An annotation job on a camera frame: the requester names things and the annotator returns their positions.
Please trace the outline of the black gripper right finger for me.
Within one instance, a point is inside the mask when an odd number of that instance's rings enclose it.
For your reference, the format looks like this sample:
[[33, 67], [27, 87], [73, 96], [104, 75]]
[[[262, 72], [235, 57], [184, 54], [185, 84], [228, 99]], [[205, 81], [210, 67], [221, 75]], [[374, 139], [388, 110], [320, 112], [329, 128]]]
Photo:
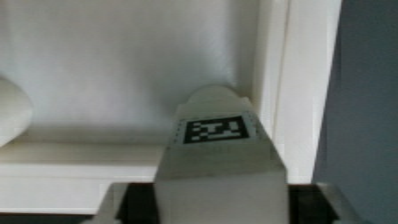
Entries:
[[317, 184], [288, 186], [290, 224], [335, 224], [340, 220], [322, 188]]

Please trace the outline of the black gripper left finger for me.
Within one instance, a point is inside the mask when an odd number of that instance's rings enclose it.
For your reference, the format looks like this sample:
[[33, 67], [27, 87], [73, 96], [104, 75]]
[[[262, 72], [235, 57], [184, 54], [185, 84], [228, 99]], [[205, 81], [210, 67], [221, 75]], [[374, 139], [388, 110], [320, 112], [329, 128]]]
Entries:
[[116, 219], [121, 224], [160, 224], [152, 183], [132, 183], [128, 185]]

